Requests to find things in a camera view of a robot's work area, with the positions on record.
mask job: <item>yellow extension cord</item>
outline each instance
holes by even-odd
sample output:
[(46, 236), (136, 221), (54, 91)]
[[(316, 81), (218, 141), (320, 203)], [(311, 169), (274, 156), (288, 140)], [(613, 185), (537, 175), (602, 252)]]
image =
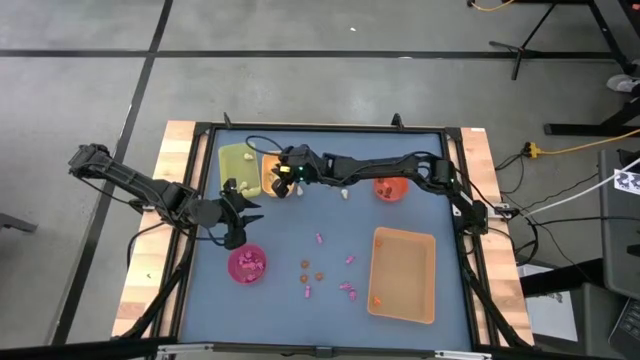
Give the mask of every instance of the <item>yellow extension cord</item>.
[(509, 4), (511, 4), (511, 3), (512, 3), (512, 2), (514, 2), (514, 1), (516, 1), (516, 0), (510, 0), (510, 1), (508, 1), (508, 2), (506, 2), (506, 3), (504, 3), (504, 4), (502, 4), (502, 5), (498, 5), (498, 6), (494, 7), (494, 8), (483, 8), (483, 7), (480, 7), (480, 6), (476, 5), (476, 3), (475, 3), (475, 2), (472, 2), (472, 3), (471, 3), (471, 6), (473, 6), (474, 8), (476, 8), (477, 10), (480, 10), (480, 11), (484, 11), (484, 12), (492, 12), (492, 11), (500, 10), (500, 9), (502, 9), (503, 7), (505, 7), (505, 6), (509, 5)]
[(539, 155), (560, 155), (560, 154), (566, 154), (569, 152), (573, 152), (573, 151), (578, 151), (578, 150), (582, 150), (582, 149), (586, 149), (588, 147), (592, 147), (592, 146), (596, 146), (596, 145), (602, 145), (602, 144), (606, 144), (608, 142), (613, 142), (613, 141), (618, 141), (618, 140), (622, 140), (624, 138), (627, 138), (631, 135), (640, 133), (640, 129), (638, 130), (633, 130), (630, 133), (624, 134), (624, 135), (620, 135), (618, 137), (614, 137), (611, 139), (606, 139), (606, 140), (601, 140), (601, 141), (596, 141), (596, 142), (592, 142), (589, 144), (584, 144), (584, 145), (580, 145), (580, 146), (576, 146), (576, 147), (572, 147), (572, 148), (567, 148), (567, 149), (562, 149), (562, 150), (555, 150), (555, 151), (546, 151), (546, 150), (542, 150), (539, 147), (536, 146), (535, 143), (531, 143), (531, 158), (535, 159), (537, 158)]

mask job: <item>plastic container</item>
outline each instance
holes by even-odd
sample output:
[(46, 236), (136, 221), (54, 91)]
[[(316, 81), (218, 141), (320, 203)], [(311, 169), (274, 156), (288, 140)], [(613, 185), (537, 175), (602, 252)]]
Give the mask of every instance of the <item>plastic container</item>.
[[(262, 191), (267, 193), (271, 197), (276, 197), (276, 193), (271, 189), (271, 184), (277, 179), (277, 175), (271, 172), (271, 169), (275, 167), (277, 163), (279, 163), (277, 156), (273, 155), (264, 155), (262, 156)], [(289, 185), (289, 192), (287, 196), (293, 193), (293, 189), (295, 188), (295, 184)]]
[(435, 320), (436, 239), (379, 227), (373, 236), (367, 311), (431, 324)]
[(258, 245), (244, 244), (229, 255), (227, 270), (237, 283), (242, 285), (255, 284), (267, 271), (267, 255)]
[(387, 202), (401, 200), (409, 191), (409, 181), (406, 178), (384, 178), (373, 181), (373, 191), (376, 196)]
[[(245, 159), (245, 154), (252, 157)], [(258, 169), (258, 158), (256, 152), (251, 150), (245, 143), (221, 146), (218, 149), (218, 159), (220, 163), (220, 189), (227, 179), (236, 179), (236, 185), (240, 188), (243, 182), (247, 187), (239, 192), (246, 198), (260, 195), (260, 170)]]

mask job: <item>white cable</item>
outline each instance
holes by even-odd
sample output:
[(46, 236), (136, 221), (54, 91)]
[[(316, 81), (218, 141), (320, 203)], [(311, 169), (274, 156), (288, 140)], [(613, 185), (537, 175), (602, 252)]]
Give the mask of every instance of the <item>white cable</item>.
[[(636, 159), (636, 161), (634, 161), (634, 162), (632, 162), (631, 164), (627, 165), (625, 168), (623, 168), (623, 169), (622, 169), (622, 170), (620, 170), (620, 171), (627, 171), (627, 170), (631, 169), (633, 166), (635, 166), (635, 165), (636, 165), (636, 164), (638, 164), (638, 163), (640, 163), (640, 158), (637, 158), (637, 159)], [(583, 192), (581, 192), (581, 193), (579, 193), (579, 194), (575, 194), (575, 195), (573, 195), (573, 196), (571, 196), (571, 197), (568, 197), (568, 198), (566, 198), (566, 199), (564, 199), (564, 200), (560, 200), (560, 201), (554, 202), (553, 204), (549, 204), (549, 205), (547, 205), (547, 206), (543, 206), (543, 207), (541, 207), (541, 208), (539, 208), (539, 209), (533, 210), (533, 211), (529, 212), (527, 215), (525, 215), (524, 217), (529, 217), (529, 216), (531, 216), (531, 215), (533, 215), (533, 214), (537, 214), (537, 213), (539, 213), (539, 212), (542, 212), (542, 211), (545, 211), (545, 210), (549, 210), (549, 209), (551, 209), (552, 207), (556, 207), (556, 206), (558, 206), (558, 205), (562, 205), (562, 204), (564, 204), (564, 203), (566, 203), (566, 202), (569, 202), (569, 201), (571, 201), (571, 200), (577, 199), (577, 198), (579, 198), (580, 196), (582, 196), (582, 195), (584, 195), (584, 194), (586, 194), (586, 193), (588, 193), (588, 192), (590, 192), (590, 191), (593, 191), (593, 190), (595, 190), (595, 189), (599, 188), (600, 186), (602, 186), (602, 185), (604, 185), (604, 184), (608, 183), (609, 181), (613, 180), (613, 178), (615, 178), (615, 177), (616, 177), (616, 174), (615, 174), (615, 172), (614, 172), (614, 173), (613, 173), (613, 175), (609, 176), (608, 178), (606, 178), (606, 179), (605, 179), (605, 180), (603, 180), (602, 182), (600, 182), (600, 183), (598, 183), (598, 184), (596, 184), (596, 185), (593, 185), (592, 187), (588, 188), (587, 190), (585, 190), (585, 191), (583, 191)]]

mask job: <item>orange bowl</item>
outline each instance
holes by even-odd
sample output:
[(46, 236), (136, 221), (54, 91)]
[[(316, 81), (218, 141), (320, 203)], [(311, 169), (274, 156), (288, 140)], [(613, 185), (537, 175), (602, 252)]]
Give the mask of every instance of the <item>orange bowl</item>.
[(409, 180), (406, 178), (375, 179), (373, 180), (373, 191), (382, 201), (396, 202), (409, 191)]

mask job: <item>orange tray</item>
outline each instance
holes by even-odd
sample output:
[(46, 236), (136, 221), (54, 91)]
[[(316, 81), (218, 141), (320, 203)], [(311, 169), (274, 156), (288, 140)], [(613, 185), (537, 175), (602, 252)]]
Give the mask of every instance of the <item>orange tray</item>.
[[(277, 177), (276, 174), (271, 172), (271, 169), (273, 169), (279, 162), (280, 161), (278, 160), (277, 156), (267, 154), (262, 156), (262, 191), (266, 192), (271, 197), (276, 197), (276, 193), (271, 190), (271, 184), (273, 184), (273, 181)], [(293, 193), (294, 188), (295, 184), (289, 185), (289, 192), (287, 193), (287, 196)]]
[(367, 310), (431, 324), (435, 320), (436, 239), (379, 227), (373, 236)]

